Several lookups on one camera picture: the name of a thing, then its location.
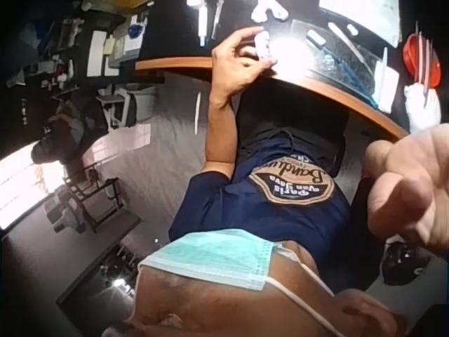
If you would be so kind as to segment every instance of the green face mask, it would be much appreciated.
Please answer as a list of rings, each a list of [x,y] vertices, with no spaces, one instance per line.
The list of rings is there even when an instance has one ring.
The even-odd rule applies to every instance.
[[[203,281],[261,291],[265,283],[275,286],[336,336],[343,337],[326,319],[301,298],[269,276],[272,253],[298,262],[330,295],[332,291],[297,255],[281,244],[260,239],[244,230],[190,233],[147,256],[147,265],[173,274]]]

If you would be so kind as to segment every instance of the navy blue t-shirt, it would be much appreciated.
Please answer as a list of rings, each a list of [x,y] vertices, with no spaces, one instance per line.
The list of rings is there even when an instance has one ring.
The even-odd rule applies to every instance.
[[[349,220],[349,204],[314,154],[299,150],[286,138],[266,140],[231,180],[219,172],[194,176],[170,240],[239,228],[272,242],[293,240],[319,267]]]

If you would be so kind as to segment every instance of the window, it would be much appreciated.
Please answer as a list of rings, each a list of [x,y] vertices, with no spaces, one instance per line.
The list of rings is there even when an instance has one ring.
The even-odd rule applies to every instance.
[[[64,167],[57,161],[36,165],[31,160],[35,143],[0,161],[0,228],[5,230],[23,213],[64,182]]]

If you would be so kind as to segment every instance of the floor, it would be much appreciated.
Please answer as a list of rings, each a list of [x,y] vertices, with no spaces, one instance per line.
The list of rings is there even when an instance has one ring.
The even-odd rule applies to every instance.
[[[105,157],[102,175],[120,178],[127,207],[144,221],[130,244],[146,244],[142,251],[147,253],[168,243],[168,228],[189,179],[199,172],[203,163],[210,85],[187,77],[167,75],[165,84],[158,90],[154,113],[148,124],[117,130],[114,135],[103,138],[102,145],[97,148],[105,151],[102,154]],[[201,104],[198,133],[195,134],[198,92],[201,92]],[[373,134],[373,130],[368,129],[360,117],[351,114],[345,131],[347,148],[344,161],[336,177],[349,202],[354,198],[363,154],[371,141],[366,134]],[[418,281],[394,288],[385,286],[379,277],[370,292],[414,322],[429,304],[438,302],[445,293],[447,278],[444,283],[441,277],[447,264],[441,259],[432,261],[428,270],[417,278]],[[418,299],[417,304],[409,305],[414,299]],[[406,309],[411,307],[412,312],[407,313]]]

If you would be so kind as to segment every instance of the t-shirt graphic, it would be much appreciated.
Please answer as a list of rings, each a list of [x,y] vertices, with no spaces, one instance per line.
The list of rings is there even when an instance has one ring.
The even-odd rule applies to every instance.
[[[335,184],[304,155],[282,157],[257,167],[249,178],[270,202],[307,206],[328,200]]]

